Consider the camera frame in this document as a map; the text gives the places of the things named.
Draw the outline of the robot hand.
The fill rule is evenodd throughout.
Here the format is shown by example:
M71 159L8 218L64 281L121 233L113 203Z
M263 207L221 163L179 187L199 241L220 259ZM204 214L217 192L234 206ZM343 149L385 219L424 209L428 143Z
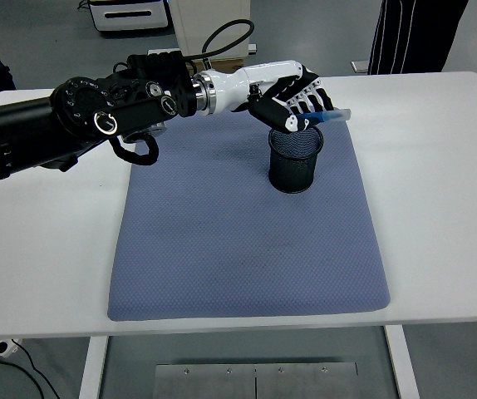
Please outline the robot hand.
M230 74L202 71L194 84L201 114L247 111L287 134L324 122L322 114L334 110L322 79L293 60L246 66Z

